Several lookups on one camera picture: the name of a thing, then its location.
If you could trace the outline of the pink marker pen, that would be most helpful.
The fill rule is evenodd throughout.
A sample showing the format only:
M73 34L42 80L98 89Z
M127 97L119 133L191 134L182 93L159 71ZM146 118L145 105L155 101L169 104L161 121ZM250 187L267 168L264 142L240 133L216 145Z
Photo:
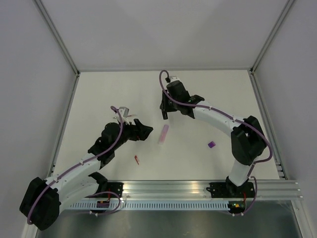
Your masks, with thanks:
M161 133L160 133L160 136L159 136L159 139L158 139L158 144L163 144L165 139L166 139L166 135L168 133L168 130L169 130L169 125L168 124L165 124L161 130Z

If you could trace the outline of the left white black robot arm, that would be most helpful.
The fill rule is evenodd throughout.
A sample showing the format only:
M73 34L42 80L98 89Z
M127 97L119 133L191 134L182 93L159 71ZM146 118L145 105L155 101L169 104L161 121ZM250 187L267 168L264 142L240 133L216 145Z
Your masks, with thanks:
M28 185L19 207L29 225L43 231L60 213L77 201L107 193L107 179L99 173L115 157L115 151L127 141L145 141L154 129L133 122L110 122L87 154L71 168L54 176L34 178Z

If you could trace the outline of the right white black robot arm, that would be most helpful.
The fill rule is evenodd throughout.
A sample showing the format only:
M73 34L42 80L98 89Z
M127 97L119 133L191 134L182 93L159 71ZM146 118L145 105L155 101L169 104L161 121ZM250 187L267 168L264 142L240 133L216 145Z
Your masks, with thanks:
M230 196L238 196L246 187L254 166L260 162L259 156L270 148L258 119L254 116L236 117L213 107L203 97L190 95L177 78L167 77L166 82L160 105L163 119L168 118L168 113L179 111L182 115L210 124L230 137L235 161L225 180L225 189Z

